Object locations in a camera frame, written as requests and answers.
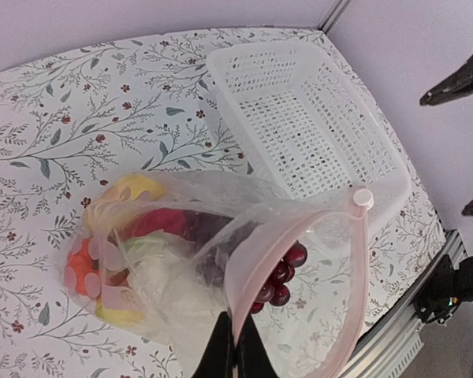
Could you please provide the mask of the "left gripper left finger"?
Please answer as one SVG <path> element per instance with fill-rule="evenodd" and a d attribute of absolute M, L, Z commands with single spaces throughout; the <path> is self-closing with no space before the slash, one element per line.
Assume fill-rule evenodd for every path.
<path fill-rule="evenodd" d="M 210 335 L 206 349 L 193 378 L 233 377 L 234 341 L 232 321 L 227 312 L 221 312 Z"/>

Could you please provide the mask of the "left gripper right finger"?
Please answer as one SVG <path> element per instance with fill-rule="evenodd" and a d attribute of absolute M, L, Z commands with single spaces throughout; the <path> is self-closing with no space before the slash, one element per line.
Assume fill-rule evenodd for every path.
<path fill-rule="evenodd" d="M 248 315 L 236 347 L 238 378 L 278 378 L 252 315 Z"/>

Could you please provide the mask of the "white toy cauliflower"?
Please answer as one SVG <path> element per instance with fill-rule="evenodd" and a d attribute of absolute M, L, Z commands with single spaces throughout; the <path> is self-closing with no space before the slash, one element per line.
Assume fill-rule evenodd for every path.
<path fill-rule="evenodd" d="M 134 329 L 146 339 L 208 336 L 224 306 L 225 270 L 219 253 L 199 257 L 193 242 L 163 231 L 120 240 L 128 283 L 144 304 L 145 318 Z"/>

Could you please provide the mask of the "clear zip top bag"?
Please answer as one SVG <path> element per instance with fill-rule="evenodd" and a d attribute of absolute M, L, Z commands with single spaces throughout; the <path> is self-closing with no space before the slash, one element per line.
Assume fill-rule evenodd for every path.
<path fill-rule="evenodd" d="M 136 216 L 119 228 L 88 231 L 83 215 L 58 262 L 58 274 L 67 294 L 95 317 L 99 301 L 108 309 L 140 311 L 145 317 L 143 302 L 129 286 L 129 264 L 119 247 L 120 240 L 132 238 L 127 230 L 134 221 L 161 208 L 230 217 L 229 224 L 196 249 L 199 257 L 235 228 L 255 221 L 258 227 L 225 265 L 221 312 L 227 312 L 232 321 L 233 377 L 237 377 L 238 339 L 248 315 L 253 317 L 278 377 L 339 375 L 356 346 L 367 304 L 368 217 L 374 204 L 371 191 L 359 187 L 338 200 L 292 200 L 272 183 L 232 173 L 129 174 L 159 182 L 167 194 L 152 202 L 115 202 L 115 207 L 136 211 Z M 101 292 L 96 299 L 78 295 L 64 283 L 67 257 L 78 238 L 92 238 L 93 251 L 99 256 Z M 289 301 L 281 307 L 267 303 L 261 312 L 251 314 L 250 308 L 268 275 L 295 242 L 307 248 L 307 260 L 286 284 L 291 293 Z M 211 333 L 167 342 L 172 344 L 186 376 L 194 374 Z"/>

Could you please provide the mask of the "dark red toy grapes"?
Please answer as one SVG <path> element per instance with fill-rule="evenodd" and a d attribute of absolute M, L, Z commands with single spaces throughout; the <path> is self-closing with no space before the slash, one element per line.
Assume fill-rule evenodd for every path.
<path fill-rule="evenodd" d="M 186 211 L 184 213 L 186 229 L 184 237 L 196 244 L 196 249 L 200 250 L 218 232 L 220 232 L 232 219 L 226 216 L 211 213 L 199 213 Z M 225 239 L 212 246 L 201 262 L 196 266 L 196 271 L 200 274 L 204 282 L 209 287 L 221 288 L 223 286 L 225 265 L 233 251 L 246 240 L 258 227 L 255 221 L 248 221 L 245 224 L 232 230 Z M 300 242 L 295 242 L 279 262 L 274 266 L 274 270 L 268 275 L 265 283 L 256 295 L 250 308 L 251 314 L 257 314 L 269 303 L 275 307 L 287 304 L 291 293 L 286 284 L 294 277 L 295 269 L 304 265 L 307 260 L 307 248 Z"/>

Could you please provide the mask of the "red toy bell pepper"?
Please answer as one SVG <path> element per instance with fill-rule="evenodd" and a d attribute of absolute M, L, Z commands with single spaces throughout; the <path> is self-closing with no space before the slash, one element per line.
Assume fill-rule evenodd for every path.
<path fill-rule="evenodd" d="M 128 227 L 127 233 L 131 237 L 140 237 L 161 231 L 182 236 L 186 230 L 186 224 L 183 210 L 161 208 L 139 217 Z"/>

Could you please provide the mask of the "orange toy pumpkin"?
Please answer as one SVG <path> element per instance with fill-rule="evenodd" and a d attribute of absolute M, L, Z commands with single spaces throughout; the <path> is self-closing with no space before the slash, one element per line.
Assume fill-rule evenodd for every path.
<path fill-rule="evenodd" d="M 78 295 L 99 297 L 101 279 L 99 256 L 93 251 L 92 238 L 78 238 L 73 243 L 64 270 L 65 286 Z"/>

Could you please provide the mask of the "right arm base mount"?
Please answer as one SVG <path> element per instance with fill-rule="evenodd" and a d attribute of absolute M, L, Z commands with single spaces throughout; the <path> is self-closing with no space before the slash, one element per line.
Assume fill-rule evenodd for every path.
<path fill-rule="evenodd" d="M 473 256 L 455 268 L 444 255 L 412 304 L 423 324 L 444 324 L 465 302 L 473 302 Z"/>

